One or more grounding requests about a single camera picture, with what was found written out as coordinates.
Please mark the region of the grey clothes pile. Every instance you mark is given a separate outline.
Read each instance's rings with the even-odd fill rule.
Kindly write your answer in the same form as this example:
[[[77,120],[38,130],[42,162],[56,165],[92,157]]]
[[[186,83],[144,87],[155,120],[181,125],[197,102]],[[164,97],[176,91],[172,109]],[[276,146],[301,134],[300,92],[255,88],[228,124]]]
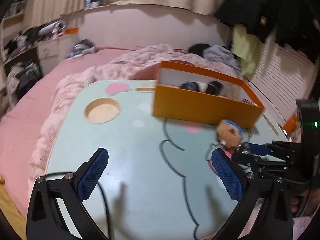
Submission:
[[[220,45],[211,46],[203,51],[203,58],[215,63],[223,63],[235,71],[240,72],[241,67],[235,55],[226,47]]]

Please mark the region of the black fabric item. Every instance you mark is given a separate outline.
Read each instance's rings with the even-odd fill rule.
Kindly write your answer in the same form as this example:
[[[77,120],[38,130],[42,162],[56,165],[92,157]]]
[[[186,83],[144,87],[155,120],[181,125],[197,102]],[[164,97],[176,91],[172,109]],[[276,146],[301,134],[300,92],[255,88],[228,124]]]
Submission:
[[[212,81],[207,85],[206,94],[219,96],[222,89],[223,89],[222,83],[218,81]]]

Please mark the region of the orange cardboard box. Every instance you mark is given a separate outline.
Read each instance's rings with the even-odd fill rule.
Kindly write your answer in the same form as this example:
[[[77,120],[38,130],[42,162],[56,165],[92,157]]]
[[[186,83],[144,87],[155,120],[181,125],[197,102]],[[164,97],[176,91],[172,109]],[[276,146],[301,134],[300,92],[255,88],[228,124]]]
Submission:
[[[236,98],[182,89],[186,82],[208,85],[217,81],[234,88]],[[204,124],[228,119],[242,128],[252,128],[265,110],[249,85],[236,77],[207,68],[174,61],[160,64],[153,98],[153,116]]]

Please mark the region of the dark lace-trimmed pouch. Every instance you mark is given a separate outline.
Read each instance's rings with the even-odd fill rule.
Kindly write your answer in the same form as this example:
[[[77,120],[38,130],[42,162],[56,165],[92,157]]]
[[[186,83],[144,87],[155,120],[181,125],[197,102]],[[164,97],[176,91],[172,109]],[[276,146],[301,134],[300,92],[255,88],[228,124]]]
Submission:
[[[200,92],[198,83],[193,81],[188,81],[180,85],[180,89],[191,90],[195,92]]]

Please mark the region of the pink crumpled blanket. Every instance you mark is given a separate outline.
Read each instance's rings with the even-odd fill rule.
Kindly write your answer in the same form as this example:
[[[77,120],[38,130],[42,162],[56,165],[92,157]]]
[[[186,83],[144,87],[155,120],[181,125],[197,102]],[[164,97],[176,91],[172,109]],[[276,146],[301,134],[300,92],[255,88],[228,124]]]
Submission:
[[[48,116],[31,155],[29,182],[33,183],[37,177],[44,175],[57,134],[82,89],[102,80],[129,80],[138,71],[161,61],[183,61],[233,77],[240,77],[241,74],[223,63],[210,62],[199,55],[189,54],[186,50],[174,49],[168,44],[159,44],[123,54],[107,64],[67,75],[56,87]]]

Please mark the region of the plush doll blue hat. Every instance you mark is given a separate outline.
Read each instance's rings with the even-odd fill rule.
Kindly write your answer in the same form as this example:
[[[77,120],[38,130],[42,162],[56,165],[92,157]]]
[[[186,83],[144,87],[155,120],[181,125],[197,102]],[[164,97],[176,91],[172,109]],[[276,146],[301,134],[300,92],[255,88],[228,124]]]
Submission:
[[[244,132],[239,125],[226,119],[219,122],[216,133],[218,142],[231,149],[237,148],[244,136]]]

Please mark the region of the orange bottle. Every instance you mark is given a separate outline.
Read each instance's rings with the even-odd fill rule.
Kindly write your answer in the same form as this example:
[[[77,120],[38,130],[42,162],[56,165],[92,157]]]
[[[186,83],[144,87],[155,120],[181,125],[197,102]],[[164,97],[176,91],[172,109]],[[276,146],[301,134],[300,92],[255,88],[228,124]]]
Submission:
[[[283,126],[283,130],[287,135],[291,134],[297,127],[298,116],[296,114],[292,115]]]

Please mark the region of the yellow cloth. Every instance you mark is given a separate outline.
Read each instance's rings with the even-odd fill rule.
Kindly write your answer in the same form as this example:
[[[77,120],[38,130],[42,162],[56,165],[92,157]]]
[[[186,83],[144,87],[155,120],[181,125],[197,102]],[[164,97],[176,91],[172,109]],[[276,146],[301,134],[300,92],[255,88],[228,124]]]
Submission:
[[[9,222],[9,225],[13,228],[14,233],[17,233],[20,239],[27,239],[27,219],[21,215],[4,185],[5,180],[1,176],[1,211]]]

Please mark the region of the yellow-green hanging garment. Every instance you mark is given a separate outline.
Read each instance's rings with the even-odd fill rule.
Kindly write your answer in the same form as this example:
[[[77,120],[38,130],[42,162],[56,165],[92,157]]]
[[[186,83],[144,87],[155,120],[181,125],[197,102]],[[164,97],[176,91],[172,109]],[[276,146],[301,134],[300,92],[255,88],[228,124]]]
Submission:
[[[262,49],[263,44],[258,37],[248,34],[240,24],[234,26],[231,52],[239,58],[241,74],[245,79],[253,77]]]

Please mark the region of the mint cartoon lap table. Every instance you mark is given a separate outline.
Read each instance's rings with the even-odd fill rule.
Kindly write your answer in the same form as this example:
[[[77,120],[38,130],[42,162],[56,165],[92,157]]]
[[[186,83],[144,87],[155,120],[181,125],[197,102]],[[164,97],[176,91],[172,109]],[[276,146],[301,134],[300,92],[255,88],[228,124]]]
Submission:
[[[78,169],[100,147],[108,165],[84,206],[114,239],[202,239],[217,232],[236,206],[208,164],[215,127],[163,120],[151,113],[153,94],[138,87],[153,82],[123,81],[118,116],[90,124],[87,105],[107,97],[111,81],[88,85],[76,97],[50,155],[48,173]]]

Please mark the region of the white drawer cabinet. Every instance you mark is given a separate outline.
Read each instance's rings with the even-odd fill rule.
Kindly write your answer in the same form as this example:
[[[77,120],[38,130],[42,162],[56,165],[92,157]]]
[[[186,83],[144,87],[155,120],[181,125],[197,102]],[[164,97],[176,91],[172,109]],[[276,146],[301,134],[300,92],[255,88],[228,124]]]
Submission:
[[[43,76],[49,74],[61,61],[58,38],[42,42],[37,46],[37,55]]]

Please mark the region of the dark red cushion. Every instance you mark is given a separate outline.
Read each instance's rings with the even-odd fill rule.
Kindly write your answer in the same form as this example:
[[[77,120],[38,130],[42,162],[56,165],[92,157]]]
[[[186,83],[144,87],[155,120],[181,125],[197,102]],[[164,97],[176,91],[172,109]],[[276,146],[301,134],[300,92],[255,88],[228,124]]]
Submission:
[[[161,67],[161,64],[154,64],[149,66],[141,71],[138,71],[136,74],[130,77],[131,80],[157,80],[158,72]]]

